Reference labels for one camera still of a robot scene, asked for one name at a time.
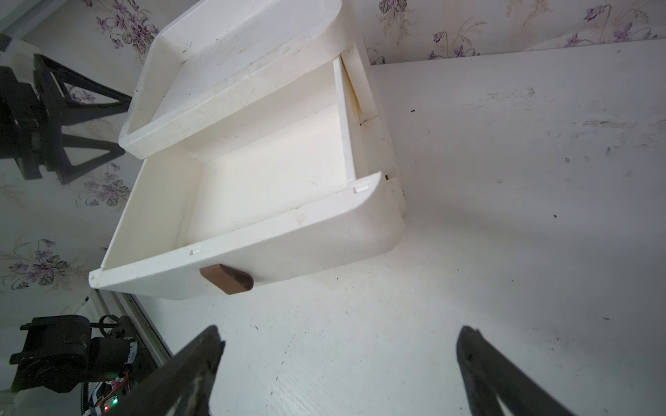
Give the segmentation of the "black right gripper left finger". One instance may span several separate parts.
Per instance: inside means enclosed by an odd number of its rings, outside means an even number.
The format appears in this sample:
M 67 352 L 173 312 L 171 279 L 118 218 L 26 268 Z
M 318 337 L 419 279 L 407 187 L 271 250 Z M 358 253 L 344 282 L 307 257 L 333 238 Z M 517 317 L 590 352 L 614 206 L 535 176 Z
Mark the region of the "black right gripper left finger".
M 210 325 L 109 407 L 107 415 L 209 415 L 225 341 Z

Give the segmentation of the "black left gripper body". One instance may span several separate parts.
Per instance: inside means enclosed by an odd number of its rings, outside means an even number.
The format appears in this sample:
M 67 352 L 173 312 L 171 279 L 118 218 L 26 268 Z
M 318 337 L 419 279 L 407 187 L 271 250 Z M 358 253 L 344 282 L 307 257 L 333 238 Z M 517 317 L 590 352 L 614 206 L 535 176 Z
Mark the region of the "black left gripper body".
M 14 159 L 25 180 L 39 180 L 33 133 L 38 132 L 35 92 L 21 83 L 10 67 L 1 67 L 1 159 Z

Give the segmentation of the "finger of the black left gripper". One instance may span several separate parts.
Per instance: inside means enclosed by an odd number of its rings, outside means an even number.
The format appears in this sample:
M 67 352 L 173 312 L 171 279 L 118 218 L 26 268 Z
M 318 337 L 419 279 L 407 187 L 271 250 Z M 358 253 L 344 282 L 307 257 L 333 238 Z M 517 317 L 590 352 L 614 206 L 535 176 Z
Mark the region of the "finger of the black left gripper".
M 117 143 L 58 133 L 43 145 L 48 172 L 62 185 L 70 184 L 125 154 Z
M 132 97 L 106 87 L 45 55 L 34 55 L 36 91 L 50 119 L 60 125 L 126 113 Z

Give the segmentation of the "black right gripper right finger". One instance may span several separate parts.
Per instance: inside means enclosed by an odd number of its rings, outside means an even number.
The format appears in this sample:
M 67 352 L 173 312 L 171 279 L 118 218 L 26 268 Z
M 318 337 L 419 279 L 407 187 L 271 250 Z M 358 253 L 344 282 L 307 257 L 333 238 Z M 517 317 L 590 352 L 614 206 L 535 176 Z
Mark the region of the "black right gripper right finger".
M 477 329 L 461 328 L 456 357 L 473 415 L 570 415 L 572 412 L 516 367 Z

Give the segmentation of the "white top drawer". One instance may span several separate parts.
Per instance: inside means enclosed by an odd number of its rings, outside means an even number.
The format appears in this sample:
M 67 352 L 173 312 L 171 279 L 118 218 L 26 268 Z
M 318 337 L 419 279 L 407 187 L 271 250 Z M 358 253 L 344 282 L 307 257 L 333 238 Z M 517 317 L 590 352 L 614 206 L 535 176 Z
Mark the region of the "white top drawer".
M 142 162 L 92 288 L 169 300 L 254 286 L 391 251 L 407 206 L 388 128 L 362 115 L 341 59 Z

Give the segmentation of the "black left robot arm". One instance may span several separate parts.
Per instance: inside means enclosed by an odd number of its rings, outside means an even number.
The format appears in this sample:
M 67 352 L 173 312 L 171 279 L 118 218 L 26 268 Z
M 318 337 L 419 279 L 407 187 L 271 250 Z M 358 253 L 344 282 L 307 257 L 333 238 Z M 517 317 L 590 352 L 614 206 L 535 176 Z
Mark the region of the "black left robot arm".
M 13 159 L 25 180 L 39 180 L 46 170 L 69 185 L 125 151 L 113 142 L 68 135 L 63 127 L 125 113 L 131 100 L 42 54 L 33 57 L 30 83 L 3 66 L 1 157 Z M 40 317 L 24 324 L 24 348 L 10 357 L 10 364 L 17 366 L 12 392 L 44 387 L 69 393 L 91 381 L 116 378 L 132 360 L 132 344 L 92 338 L 93 328 L 109 327 L 79 315 Z

